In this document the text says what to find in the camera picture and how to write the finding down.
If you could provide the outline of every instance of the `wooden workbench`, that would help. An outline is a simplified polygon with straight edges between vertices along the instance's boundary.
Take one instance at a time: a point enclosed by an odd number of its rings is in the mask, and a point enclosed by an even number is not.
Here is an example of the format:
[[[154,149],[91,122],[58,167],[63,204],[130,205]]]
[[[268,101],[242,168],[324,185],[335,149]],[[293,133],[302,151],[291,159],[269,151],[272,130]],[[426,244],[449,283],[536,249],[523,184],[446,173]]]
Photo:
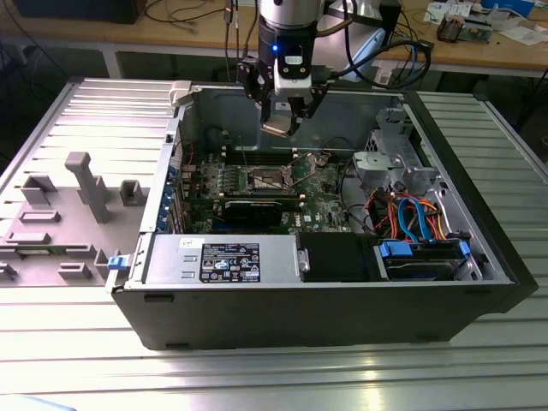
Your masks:
[[[170,0],[170,9],[198,4],[193,0]],[[459,42],[449,44],[436,40],[434,24],[422,21],[421,12],[428,0],[403,0],[406,15],[411,26],[422,39],[435,44],[432,53],[432,68],[443,71],[462,71],[482,74],[511,74],[538,76],[548,67],[548,43],[525,46],[514,40],[494,33],[488,44]],[[197,10],[180,13],[190,17],[214,9],[221,9],[223,0],[211,0]],[[253,7],[241,7],[240,44],[244,42],[247,30],[253,21]],[[151,14],[165,19],[165,7],[160,3],[151,9]],[[111,76],[121,76],[117,67],[117,51],[142,51],[181,55],[222,56],[224,42],[223,13],[209,15],[197,21],[194,28],[198,33],[157,22],[142,15],[135,24],[123,25],[93,21],[65,21],[52,19],[24,19],[15,15],[20,24],[42,45],[57,47],[87,48],[100,50],[104,54]],[[548,20],[548,12],[535,9],[532,19]],[[26,37],[0,8],[0,37],[3,42],[28,44]],[[250,50],[256,50],[258,44],[257,28],[250,41]],[[235,49],[235,29],[232,25],[229,48]],[[408,53],[403,48],[384,53],[380,62],[403,61]]]

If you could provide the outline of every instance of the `electronic device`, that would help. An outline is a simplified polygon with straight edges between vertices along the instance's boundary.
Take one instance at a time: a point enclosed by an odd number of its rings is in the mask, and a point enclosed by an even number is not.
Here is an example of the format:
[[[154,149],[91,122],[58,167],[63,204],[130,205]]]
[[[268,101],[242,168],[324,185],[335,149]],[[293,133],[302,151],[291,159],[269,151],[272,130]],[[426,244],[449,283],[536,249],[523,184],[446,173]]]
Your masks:
[[[457,40],[487,42],[492,34],[491,23],[485,17],[462,17],[445,13],[436,31],[438,40],[455,43]]]
[[[369,45],[361,40],[360,29],[353,27],[359,37],[359,50],[354,57],[361,57],[363,54],[370,56],[376,47],[390,38],[401,6],[384,2],[381,8],[381,4],[368,0],[337,0],[326,5],[327,16],[323,16],[324,0],[264,0],[260,3],[259,56],[256,59],[244,56],[238,63],[238,81],[243,84],[247,97],[257,103],[264,131],[282,136],[295,134],[303,120],[314,115],[333,80],[341,77],[325,65],[313,65],[318,40],[338,34],[338,39],[324,42],[321,52],[330,56],[336,51],[345,57],[342,31],[352,22],[383,27],[384,36],[373,33],[373,43]],[[332,47],[333,42],[338,44],[336,49]],[[418,47],[429,51],[422,45]],[[348,56],[346,58],[345,67],[350,63]],[[289,120],[272,115],[273,93],[288,100],[292,113]]]
[[[148,348],[447,341],[536,290],[428,109],[481,102],[332,88],[283,139],[240,86],[170,96],[137,247],[108,263]]]
[[[482,0],[481,5],[486,9],[510,9],[528,18],[529,13],[533,10],[533,0]]]
[[[99,20],[133,24],[146,0],[13,0],[22,17]]]

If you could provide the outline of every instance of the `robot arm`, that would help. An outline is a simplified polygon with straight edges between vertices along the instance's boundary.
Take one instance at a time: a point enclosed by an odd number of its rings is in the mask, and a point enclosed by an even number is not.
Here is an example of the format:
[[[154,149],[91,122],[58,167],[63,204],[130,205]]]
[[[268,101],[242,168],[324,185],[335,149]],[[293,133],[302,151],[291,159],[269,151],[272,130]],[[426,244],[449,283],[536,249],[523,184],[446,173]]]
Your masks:
[[[238,78],[247,97],[261,109],[265,131],[293,135],[303,118],[312,117],[329,87],[331,72],[312,66],[314,40],[336,33],[352,20],[319,32],[324,0],[262,0],[259,17],[259,58],[238,64]],[[271,116],[271,93],[288,99],[289,125]]]

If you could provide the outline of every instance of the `warning label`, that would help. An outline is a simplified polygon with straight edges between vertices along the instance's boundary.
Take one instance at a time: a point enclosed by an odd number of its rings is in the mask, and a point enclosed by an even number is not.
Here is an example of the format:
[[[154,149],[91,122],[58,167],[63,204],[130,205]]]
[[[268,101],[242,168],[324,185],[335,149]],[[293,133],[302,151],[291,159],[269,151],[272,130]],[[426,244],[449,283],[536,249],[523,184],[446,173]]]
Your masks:
[[[204,244],[202,283],[260,283],[259,244]]]

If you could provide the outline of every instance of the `metal worktable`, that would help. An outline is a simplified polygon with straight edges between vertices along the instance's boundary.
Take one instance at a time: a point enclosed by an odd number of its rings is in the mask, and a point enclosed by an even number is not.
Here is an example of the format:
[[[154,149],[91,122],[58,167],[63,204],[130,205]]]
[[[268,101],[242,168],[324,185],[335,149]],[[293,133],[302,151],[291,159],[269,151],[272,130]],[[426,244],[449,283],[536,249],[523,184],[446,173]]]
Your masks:
[[[42,162],[36,157],[36,153],[53,153],[36,150],[38,141],[41,148],[44,141],[74,148],[100,141],[98,136],[78,136],[63,128],[63,122],[70,121],[67,115],[74,119],[80,109],[92,110],[116,127],[117,136],[105,143],[117,142],[117,155],[128,161],[135,144],[149,145],[134,160],[131,176],[150,187],[154,169],[150,164],[159,153],[154,135],[163,133],[171,115],[170,83],[111,80],[104,88],[131,97],[117,106],[114,100],[109,102],[108,91],[90,97],[80,85],[69,85],[46,113],[0,180],[3,229],[22,201],[14,186],[20,183],[29,156],[35,158],[33,167],[46,168],[52,179],[67,178],[61,156],[58,164],[55,158]],[[146,99],[151,92],[157,97]],[[531,157],[523,159],[528,149],[521,139],[491,130],[492,119],[481,112],[483,103],[466,95],[422,93],[421,97],[541,287],[510,313],[485,316],[447,343],[154,352],[141,345],[103,287],[0,287],[0,393],[25,393],[93,411],[182,406],[192,410],[548,408],[548,193],[544,177],[533,170],[539,164]],[[93,98],[95,108],[90,103]],[[101,108],[105,101],[108,110]],[[139,108],[146,105],[149,109]],[[128,116],[137,116],[131,110],[140,111],[141,121],[132,128],[124,125]],[[463,121],[470,127],[462,128]],[[135,139],[137,128],[138,133],[148,130],[151,137]],[[53,134],[65,137],[51,138]],[[116,162],[105,159],[105,167],[116,166],[110,161]],[[123,178],[103,172],[112,187]],[[534,188],[534,199],[515,195],[524,187]]]

